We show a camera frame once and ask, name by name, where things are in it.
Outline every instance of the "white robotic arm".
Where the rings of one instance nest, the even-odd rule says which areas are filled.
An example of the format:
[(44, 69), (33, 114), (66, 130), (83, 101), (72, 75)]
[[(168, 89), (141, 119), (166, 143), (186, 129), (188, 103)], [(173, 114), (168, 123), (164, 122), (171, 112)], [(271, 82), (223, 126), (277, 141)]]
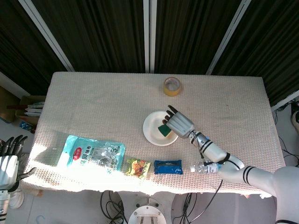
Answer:
[(277, 224), (299, 224), (299, 168), (282, 167), (270, 173), (254, 166), (244, 166), (243, 162), (207, 139), (182, 113), (172, 106), (167, 110), (166, 124), (181, 138), (189, 138), (195, 145), (204, 164), (204, 157), (212, 162), (223, 164), (220, 177), (230, 183), (246, 183), (261, 189), (277, 198)]
[(22, 137), (22, 135), (15, 139), (11, 137), (0, 147), (0, 224), (4, 224), (6, 220), (10, 192), (18, 188), (21, 179), (32, 175), (36, 170), (36, 168), (32, 168), (28, 173), (18, 175), (18, 157), (27, 139), (27, 136)]

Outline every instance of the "table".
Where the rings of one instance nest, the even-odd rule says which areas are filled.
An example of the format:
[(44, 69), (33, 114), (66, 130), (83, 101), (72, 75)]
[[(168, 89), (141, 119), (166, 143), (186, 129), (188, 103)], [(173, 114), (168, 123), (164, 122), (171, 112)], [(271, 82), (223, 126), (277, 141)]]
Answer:
[[(182, 90), (175, 97), (163, 92), (163, 82), (170, 76), (182, 83)], [(37, 171), (23, 184), (37, 189), (109, 189), (149, 195), (160, 191), (215, 192), (221, 181), (217, 174), (190, 172), (189, 166), (199, 160), (199, 153), (189, 140), (178, 138), (169, 146), (158, 147), (145, 139), (144, 119), (154, 111), (166, 110), (167, 105), (189, 117), (196, 130), (239, 157), (245, 165), (270, 172), (285, 165), (260, 77), (57, 72), (26, 166), (26, 170), (37, 167)], [(123, 164), (129, 157), (152, 163), (181, 159), (184, 174), (155, 175), (151, 165), (143, 181), (122, 173), (78, 176), (56, 167), (69, 134), (123, 142), (126, 145)], [(219, 192), (249, 195), (262, 191), (246, 184), (224, 182)]]

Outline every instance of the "plastic food package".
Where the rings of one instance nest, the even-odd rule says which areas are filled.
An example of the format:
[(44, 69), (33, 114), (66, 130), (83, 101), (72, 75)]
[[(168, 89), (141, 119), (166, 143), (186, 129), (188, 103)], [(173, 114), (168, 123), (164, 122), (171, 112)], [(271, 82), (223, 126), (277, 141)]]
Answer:
[(183, 174), (182, 161), (159, 161), (155, 160), (155, 174)]
[(129, 167), (126, 175), (137, 176), (142, 180), (146, 177), (146, 174), (148, 173), (150, 168), (150, 162), (132, 158), (127, 160), (127, 163), (129, 164)]
[(125, 153), (125, 145), (120, 142), (94, 140), (69, 135), (61, 153), (58, 166), (105, 167), (108, 173), (120, 170)]

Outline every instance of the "blue wrapped snack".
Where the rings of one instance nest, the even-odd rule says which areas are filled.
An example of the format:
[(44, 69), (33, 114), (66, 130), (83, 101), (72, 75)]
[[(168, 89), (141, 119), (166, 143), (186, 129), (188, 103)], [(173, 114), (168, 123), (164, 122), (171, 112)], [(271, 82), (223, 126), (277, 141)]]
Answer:
[(159, 161), (155, 160), (155, 174), (183, 174), (182, 161)]

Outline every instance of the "bottle label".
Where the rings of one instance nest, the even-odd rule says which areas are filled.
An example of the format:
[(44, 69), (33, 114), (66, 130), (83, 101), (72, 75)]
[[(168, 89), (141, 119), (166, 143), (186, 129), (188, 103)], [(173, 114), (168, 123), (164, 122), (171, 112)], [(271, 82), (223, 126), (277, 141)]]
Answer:
[(211, 164), (207, 166), (207, 173), (208, 174), (213, 174), (213, 173), (217, 173), (218, 170), (220, 168), (219, 164)]

